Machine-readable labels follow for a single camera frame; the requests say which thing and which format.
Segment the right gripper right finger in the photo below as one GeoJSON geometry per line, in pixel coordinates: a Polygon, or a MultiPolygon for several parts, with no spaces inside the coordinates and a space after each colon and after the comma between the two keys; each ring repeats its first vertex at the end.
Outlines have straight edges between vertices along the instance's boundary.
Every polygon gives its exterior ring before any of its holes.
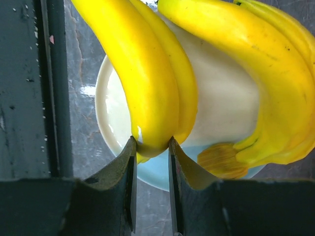
{"type": "Polygon", "coordinates": [[[216,178],[169,141],[169,193],[174,235],[215,235],[219,231],[216,178]]]}

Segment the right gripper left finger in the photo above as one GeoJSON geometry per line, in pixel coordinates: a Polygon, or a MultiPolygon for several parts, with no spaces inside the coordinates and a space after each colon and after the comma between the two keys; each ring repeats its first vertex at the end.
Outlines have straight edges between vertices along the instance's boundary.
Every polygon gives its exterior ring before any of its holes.
{"type": "Polygon", "coordinates": [[[136,228],[136,140],[131,136],[121,153],[104,168],[84,180],[100,195],[94,212],[107,234],[115,229],[131,234],[136,228]]]}

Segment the yellow banana bunch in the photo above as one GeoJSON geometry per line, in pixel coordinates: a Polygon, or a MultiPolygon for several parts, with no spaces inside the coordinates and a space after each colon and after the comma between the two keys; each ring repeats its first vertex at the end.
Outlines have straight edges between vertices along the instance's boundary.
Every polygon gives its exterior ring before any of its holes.
{"type": "Polygon", "coordinates": [[[233,58],[258,86],[254,132],[203,150],[197,157],[202,168],[219,178],[240,178],[250,168],[286,165],[314,149],[314,69],[275,24],[249,11],[241,0],[160,0],[157,8],[233,58]]]}
{"type": "Polygon", "coordinates": [[[137,161],[183,143],[195,124],[198,88],[190,60],[168,25],[140,0],[75,0],[116,70],[126,97],[137,161]]]}

